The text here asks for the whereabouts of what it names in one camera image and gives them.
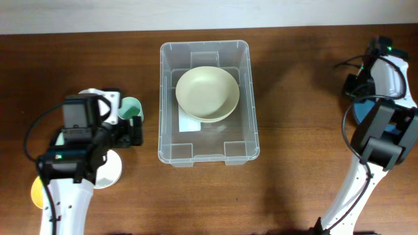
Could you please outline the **dark blue bowl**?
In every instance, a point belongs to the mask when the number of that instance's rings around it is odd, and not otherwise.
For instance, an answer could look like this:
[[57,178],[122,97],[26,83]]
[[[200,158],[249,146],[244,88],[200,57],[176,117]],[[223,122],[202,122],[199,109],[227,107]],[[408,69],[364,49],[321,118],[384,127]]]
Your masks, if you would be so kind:
[[[375,105],[375,101],[365,100],[364,102],[355,103],[353,105],[353,116],[357,125],[360,125],[367,114]],[[393,124],[388,124],[385,128],[385,131],[391,134],[400,134],[400,130],[396,128]]]

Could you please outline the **mint green plastic cup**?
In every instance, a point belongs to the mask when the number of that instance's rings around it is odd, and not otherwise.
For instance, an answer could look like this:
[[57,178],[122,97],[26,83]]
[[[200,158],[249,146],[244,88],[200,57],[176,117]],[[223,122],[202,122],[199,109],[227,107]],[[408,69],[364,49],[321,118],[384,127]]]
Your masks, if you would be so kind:
[[144,113],[140,101],[134,97],[125,97],[121,100],[118,116],[122,119],[132,119],[134,116],[141,117],[144,121]]

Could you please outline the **beige bowl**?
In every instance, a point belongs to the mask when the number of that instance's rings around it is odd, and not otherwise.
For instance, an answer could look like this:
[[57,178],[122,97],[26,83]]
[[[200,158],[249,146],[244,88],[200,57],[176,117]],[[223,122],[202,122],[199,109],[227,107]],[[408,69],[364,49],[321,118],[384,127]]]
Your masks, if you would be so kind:
[[214,123],[230,116],[238,106],[239,98],[192,97],[177,98],[180,108],[192,119]]

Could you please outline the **cream bowl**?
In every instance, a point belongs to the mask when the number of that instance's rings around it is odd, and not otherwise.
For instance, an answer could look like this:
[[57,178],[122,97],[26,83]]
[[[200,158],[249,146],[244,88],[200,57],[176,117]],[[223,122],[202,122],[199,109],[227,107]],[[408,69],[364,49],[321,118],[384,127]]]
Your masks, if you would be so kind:
[[218,67],[196,67],[184,73],[176,85],[176,100],[192,97],[240,99],[240,88],[234,77]]

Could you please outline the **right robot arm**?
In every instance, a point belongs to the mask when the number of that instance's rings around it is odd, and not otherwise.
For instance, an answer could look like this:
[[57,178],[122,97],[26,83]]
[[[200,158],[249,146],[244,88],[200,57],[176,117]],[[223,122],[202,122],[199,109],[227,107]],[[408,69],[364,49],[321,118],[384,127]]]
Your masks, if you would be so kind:
[[357,74],[349,74],[343,92],[351,100],[357,128],[342,129],[351,164],[332,206],[310,234],[354,234],[355,224],[377,184],[402,163],[417,143],[417,105],[407,79],[408,55],[376,43],[360,55]]

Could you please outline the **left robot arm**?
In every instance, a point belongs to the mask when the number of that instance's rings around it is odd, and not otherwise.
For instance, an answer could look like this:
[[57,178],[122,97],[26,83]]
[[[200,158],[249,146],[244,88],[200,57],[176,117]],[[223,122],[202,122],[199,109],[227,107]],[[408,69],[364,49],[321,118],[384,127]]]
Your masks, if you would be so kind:
[[[100,114],[103,101],[110,112]],[[36,161],[42,182],[41,234],[83,234],[97,170],[113,148],[141,146],[142,118],[107,121],[119,108],[120,99],[85,93],[63,101],[64,143],[51,145]]]

